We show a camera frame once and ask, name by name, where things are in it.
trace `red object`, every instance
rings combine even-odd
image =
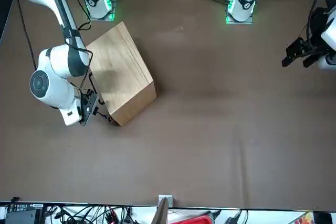
[[[208,215],[202,215],[188,220],[178,221],[173,224],[213,224],[213,223],[212,219]]]

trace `brown tablecloth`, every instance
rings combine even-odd
[[[37,59],[61,30],[52,11],[21,3]],[[32,96],[14,1],[0,44],[0,199],[155,205],[172,194],[177,206],[335,210],[336,73],[281,67],[311,3],[258,0],[248,26],[226,25],[208,0],[119,0],[117,20],[83,40],[124,21],[159,97],[118,128],[66,127]]]

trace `wooden box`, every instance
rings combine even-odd
[[[90,69],[112,118],[126,124],[155,98],[153,78],[126,26],[119,23],[88,47]]]

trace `metal bracket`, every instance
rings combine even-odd
[[[173,195],[159,195],[158,196],[158,205],[160,205],[161,200],[163,200],[164,198],[167,199],[168,206],[170,208],[173,207],[173,200],[174,200]]]

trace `electronic device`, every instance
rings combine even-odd
[[[8,207],[5,224],[44,224],[44,205],[12,204]]]

